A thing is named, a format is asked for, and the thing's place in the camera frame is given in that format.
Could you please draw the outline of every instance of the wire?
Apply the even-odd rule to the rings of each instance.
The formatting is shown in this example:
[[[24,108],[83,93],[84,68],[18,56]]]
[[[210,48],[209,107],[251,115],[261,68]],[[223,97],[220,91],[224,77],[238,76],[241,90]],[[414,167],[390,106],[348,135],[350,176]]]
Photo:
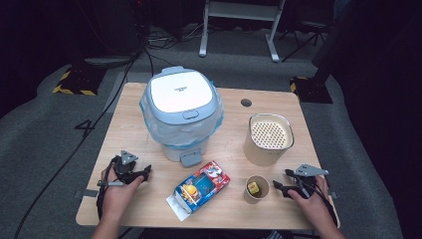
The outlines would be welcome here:
[[[123,238],[131,229],[132,229],[131,227],[127,228],[123,233],[121,233],[121,235],[118,237],[118,239]]]
[[[123,54],[123,53],[119,53],[117,51],[115,51],[114,49],[112,49],[110,46],[108,46],[106,44],[106,42],[103,40],[103,38],[100,37],[100,35],[97,33],[97,30],[94,28],[94,25],[92,23],[92,21],[90,20],[90,18],[87,16],[87,13],[84,11],[84,9],[81,6],[81,3],[79,2],[79,0],[75,0],[75,2],[77,3],[79,9],[81,10],[82,14],[84,15],[85,19],[88,22],[88,25],[90,25],[91,30],[93,31],[94,35],[96,35],[96,37],[99,39],[99,41],[103,44],[103,46],[109,50],[110,52],[119,55],[119,56],[131,56],[131,55],[136,55],[141,49],[142,46],[141,44],[139,44],[139,47],[136,51],[132,52],[132,53],[128,53],[128,54]]]
[[[108,181],[109,171],[111,170],[112,164],[115,162],[115,158],[109,161],[108,167],[105,169],[105,177],[103,178],[102,184],[99,185],[100,191],[97,196],[97,214],[99,215],[99,219],[102,219],[103,216],[103,203],[106,197],[106,190],[108,189],[108,186],[105,186],[103,183]]]
[[[164,35],[161,31],[154,31],[149,35],[149,39],[147,40],[147,44],[146,47],[149,49],[153,49],[153,50],[162,50],[162,49],[170,49],[172,47],[174,47],[175,45],[179,44],[179,43],[185,43],[188,41],[191,41],[194,38],[197,37],[201,37],[202,35],[193,35],[203,24],[199,24],[196,28],[194,28],[193,30],[188,31],[187,33],[184,33],[182,36],[182,40],[179,41],[177,40],[175,37],[171,37],[171,36],[166,36]],[[151,42],[155,42],[155,41],[164,41],[164,44],[162,45],[153,45],[151,44]]]
[[[168,62],[168,61],[166,61],[165,59],[162,59],[162,58],[159,58],[159,57],[155,57],[155,56],[153,56],[153,55],[150,55],[152,58],[155,58],[155,59],[158,59],[158,60],[161,60],[161,61],[163,61],[163,62],[165,62],[165,63],[167,63],[168,65],[170,65],[170,66],[176,66],[176,65],[174,65],[174,64],[172,64],[172,63],[170,63],[170,62]]]
[[[110,63],[95,63],[95,62],[89,62],[89,61],[85,61],[87,64],[91,65],[93,68],[97,68],[97,69],[111,69],[111,68],[117,68],[117,67],[121,67],[124,66],[126,64],[129,64],[130,62],[133,61],[133,59],[136,59],[137,56],[133,55],[130,56],[127,60],[124,61],[116,61],[116,62],[110,62]]]
[[[320,193],[323,194],[322,189],[320,189],[320,187],[316,184],[316,188],[319,190]]]
[[[97,118],[97,120],[95,121],[93,128],[97,125],[97,123],[100,121],[100,119],[104,116],[104,114],[106,113],[106,111],[109,109],[109,107],[111,106],[111,104],[114,102],[115,98],[118,95],[118,92],[121,89],[121,86],[124,82],[124,79],[127,78],[127,73],[129,71],[129,69],[131,68],[131,66],[133,65],[134,61],[136,60],[134,59],[132,62],[130,62],[125,70],[124,70],[124,76],[123,79],[120,83],[120,86],[116,92],[116,94],[114,95],[114,97],[112,98],[112,100],[110,101],[110,103],[108,104],[108,106],[105,108],[105,110],[103,110],[102,114]],[[41,198],[41,196],[44,194],[44,192],[47,190],[47,188],[50,186],[50,184],[54,181],[54,179],[56,179],[56,177],[59,175],[59,173],[63,170],[63,168],[69,163],[69,161],[73,158],[73,156],[75,155],[75,153],[77,153],[77,151],[79,150],[79,148],[82,146],[82,144],[85,142],[85,140],[87,139],[87,137],[90,135],[90,133],[92,132],[92,129],[89,130],[87,132],[87,134],[82,138],[82,140],[78,143],[78,145],[76,146],[76,148],[72,151],[72,153],[68,156],[68,158],[65,160],[65,162],[60,166],[60,168],[55,172],[55,174],[50,178],[50,180],[47,182],[47,184],[43,187],[43,189],[38,193],[38,195],[35,197],[34,201],[31,203],[30,207],[28,208],[28,210],[25,212],[25,215],[22,217],[18,228],[16,229],[15,232],[15,236],[14,239],[17,239],[19,236],[20,231],[22,230],[22,227],[29,215],[29,213],[32,211],[32,209],[34,208],[35,204],[38,202],[38,200]]]
[[[154,65],[152,64],[152,59],[151,59],[151,55],[149,55],[148,51],[146,51],[146,49],[144,48],[144,51],[146,53],[146,55],[148,55],[149,58],[149,64],[151,66],[151,76],[154,76]]]
[[[325,198],[325,196],[324,196],[324,195],[323,195],[323,193],[322,193],[322,190],[320,190],[320,188],[319,188],[319,190],[320,190],[320,192],[319,192],[319,191],[315,190],[315,188],[314,188],[314,187],[312,187],[312,186],[310,186],[309,184],[305,183],[303,180],[299,179],[298,177],[296,177],[296,180],[301,181],[301,182],[302,182],[302,185],[306,186],[307,188],[309,188],[310,190],[312,190],[313,192],[315,192],[317,195],[319,195],[319,196],[320,196],[320,198],[322,199],[322,201],[323,201],[324,203],[327,201],[327,200],[326,200],[326,198]]]

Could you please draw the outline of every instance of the mesh strainer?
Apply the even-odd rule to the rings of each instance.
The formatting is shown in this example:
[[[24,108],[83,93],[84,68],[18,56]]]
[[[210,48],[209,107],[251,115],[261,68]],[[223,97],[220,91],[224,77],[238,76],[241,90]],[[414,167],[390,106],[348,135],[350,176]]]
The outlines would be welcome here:
[[[271,165],[293,146],[294,141],[292,128],[284,117],[256,114],[249,120],[244,152],[255,164]]]

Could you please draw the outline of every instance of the person's right hand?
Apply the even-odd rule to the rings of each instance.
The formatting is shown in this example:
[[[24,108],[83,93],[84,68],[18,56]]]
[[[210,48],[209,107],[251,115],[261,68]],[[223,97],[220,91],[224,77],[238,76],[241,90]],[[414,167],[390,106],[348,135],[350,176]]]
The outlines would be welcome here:
[[[316,177],[316,185],[322,190],[321,194],[328,199],[328,186],[325,179]],[[316,228],[320,238],[344,238],[332,221],[322,198],[314,193],[310,198],[302,198],[296,191],[289,190],[289,195],[298,203],[307,220]]]

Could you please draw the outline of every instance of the white lid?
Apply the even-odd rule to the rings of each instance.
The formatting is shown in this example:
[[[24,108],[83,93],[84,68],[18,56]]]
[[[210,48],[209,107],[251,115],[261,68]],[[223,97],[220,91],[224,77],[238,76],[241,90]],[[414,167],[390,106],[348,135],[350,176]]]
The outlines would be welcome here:
[[[183,72],[151,81],[151,97],[160,111],[177,113],[207,105],[212,100],[212,92],[200,73]]]

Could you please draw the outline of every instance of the small cup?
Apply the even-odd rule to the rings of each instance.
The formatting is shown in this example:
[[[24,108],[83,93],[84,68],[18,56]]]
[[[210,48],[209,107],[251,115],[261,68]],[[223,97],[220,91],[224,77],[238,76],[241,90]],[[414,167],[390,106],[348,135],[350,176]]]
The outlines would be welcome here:
[[[259,188],[258,193],[252,194],[248,189],[248,185],[253,182],[255,182]],[[246,180],[243,197],[248,203],[255,204],[264,199],[268,195],[269,191],[270,183],[268,183],[267,179],[260,175],[253,175]]]

